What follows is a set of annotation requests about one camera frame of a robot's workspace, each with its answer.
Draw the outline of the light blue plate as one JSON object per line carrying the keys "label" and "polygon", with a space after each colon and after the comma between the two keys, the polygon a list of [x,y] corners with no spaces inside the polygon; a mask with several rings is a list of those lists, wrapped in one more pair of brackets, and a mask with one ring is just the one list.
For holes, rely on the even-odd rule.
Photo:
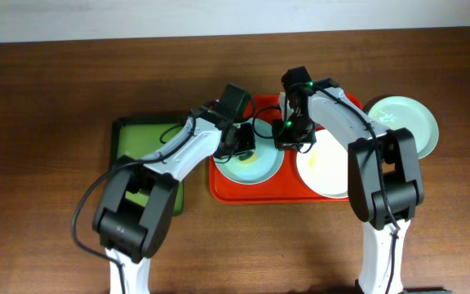
{"label": "light blue plate", "polygon": [[275,148],[273,139],[264,139],[270,136],[272,127],[261,119],[251,118],[250,123],[255,135],[255,152],[258,158],[250,164],[241,164],[237,156],[223,153],[223,136],[219,149],[214,153],[214,164],[223,176],[229,180],[243,185],[256,185],[273,177],[280,169],[284,160],[284,152]]}

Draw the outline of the cream white plate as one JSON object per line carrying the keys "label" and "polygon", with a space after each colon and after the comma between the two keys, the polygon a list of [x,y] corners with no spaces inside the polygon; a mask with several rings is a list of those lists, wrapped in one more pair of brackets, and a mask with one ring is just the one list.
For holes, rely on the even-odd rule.
{"label": "cream white plate", "polygon": [[316,143],[297,153],[296,167],[300,179],[316,194],[327,198],[348,196],[348,152],[327,131],[315,132]]}

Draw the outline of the light green plate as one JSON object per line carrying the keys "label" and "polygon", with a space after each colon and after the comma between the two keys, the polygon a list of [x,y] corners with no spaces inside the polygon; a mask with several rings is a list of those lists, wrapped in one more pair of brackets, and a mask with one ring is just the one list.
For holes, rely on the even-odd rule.
{"label": "light green plate", "polygon": [[375,102],[368,115],[393,130],[407,128],[415,138],[419,158],[428,156],[437,146],[437,120],[432,112],[417,100],[405,96],[388,96]]}

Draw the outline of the green yellow sponge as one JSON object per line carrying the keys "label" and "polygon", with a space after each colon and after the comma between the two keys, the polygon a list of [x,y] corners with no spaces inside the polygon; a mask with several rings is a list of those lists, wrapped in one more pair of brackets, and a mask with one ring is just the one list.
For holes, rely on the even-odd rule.
{"label": "green yellow sponge", "polygon": [[237,160],[241,164],[250,164],[253,163],[258,158],[258,155],[255,151],[247,151],[244,154],[238,155]]}

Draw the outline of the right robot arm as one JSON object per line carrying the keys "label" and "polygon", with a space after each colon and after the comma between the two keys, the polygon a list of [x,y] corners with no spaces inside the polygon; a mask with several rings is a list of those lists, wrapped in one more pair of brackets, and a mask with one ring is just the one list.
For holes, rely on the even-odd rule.
{"label": "right robot arm", "polygon": [[308,150],[324,127],[348,153],[348,201],[362,222],[360,293],[402,293],[406,232],[423,201],[415,138],[369,118],[331,78],[282,77],[283,117],[273,122],[277,149]]}

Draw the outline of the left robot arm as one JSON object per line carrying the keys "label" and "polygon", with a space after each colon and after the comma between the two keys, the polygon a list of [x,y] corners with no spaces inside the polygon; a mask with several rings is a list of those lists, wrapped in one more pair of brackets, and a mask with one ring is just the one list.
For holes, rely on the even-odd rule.
{"label": "left robot arm", "polygon": [[254,148],[242,109],[202,106],[162,147],[139,159],[121,156],[97,181],[105,183],[93,230],[110,264],[112,293],[146,293],[150,259],[170,228],[180,183],[205,158]]}

